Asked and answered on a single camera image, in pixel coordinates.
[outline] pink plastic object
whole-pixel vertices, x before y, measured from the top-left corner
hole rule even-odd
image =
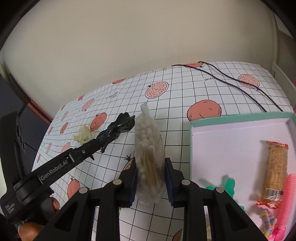
[[[296,174],[290,174],[286,177],[284,194],[282,197],[282,202],[279,207],[279,212],[277,215],[277,222],[274,227],[274,231],[268,240],[274,238],[274,241],[281,241],[285,236],[286,225],[288,223],[291,209],[293,206],[294,196],[296,188]]]

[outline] grid-patterned mat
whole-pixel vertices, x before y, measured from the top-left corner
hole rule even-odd
[[[260,65],[243,62],[212,63],[222,72],[250,80],[259,85],[284,111],[293,112],[286,95],[272,75]],[[278,111],[272,102],[256,89],[225,78],[212,67],[202,65],[205,71],[239,86],[254,97],[267,111]],[[113,122],[119,113],[140,114],[140,105],[148,102],[150,115],[155,118],[166,157],[175,169],[189,177],[189,120],[219,115],[238,115],[262,112],[248,96],[221,83],[199,70],[170,67],[118,80],[66,104],[56,114],[38,150],[33,169],[41,166],[69,147],[80,144],[73,140],[79,127],[86,124],[95,137]],[[86,159],[55,184],[54,197],[61,206],[77,187],[103,187],[117,178],[134,156],[134,129],[108,145],[104,154],[95,153],[95,160]],[[164,196],[153,207],[141,204],[136,198],[133,206],[120,211],[121,240],[178,241],[183,226],[182,208],[173,209]],[[95,240],[96,220],[93,236]]]

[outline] white wall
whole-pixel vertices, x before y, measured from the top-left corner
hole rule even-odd
[[[296,43],[286,34],[278,31],[278,66],[292,81],[296,79]]]
[[[114,80],[177,63],[247,61],[271,69],[273,32],[260,0],[41,0],[4,60],[54,116]]]

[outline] orange wrapper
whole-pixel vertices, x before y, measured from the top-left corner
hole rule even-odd
[[[277,142],[266,142],[268,147],[268,167],[264,192],[255,205],[265,205],[276,209],[281,203],[285,178],[287,176],[288,145]]]

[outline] person's hand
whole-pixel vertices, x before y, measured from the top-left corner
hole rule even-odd
[[[57,212],[60,209],[59,202],[54,197],[51,197],[51,199],[54,209]],[[33,241],[43,227],[43,225],[34,222],[26,222],[19,226],[18,233],[22,241]]]

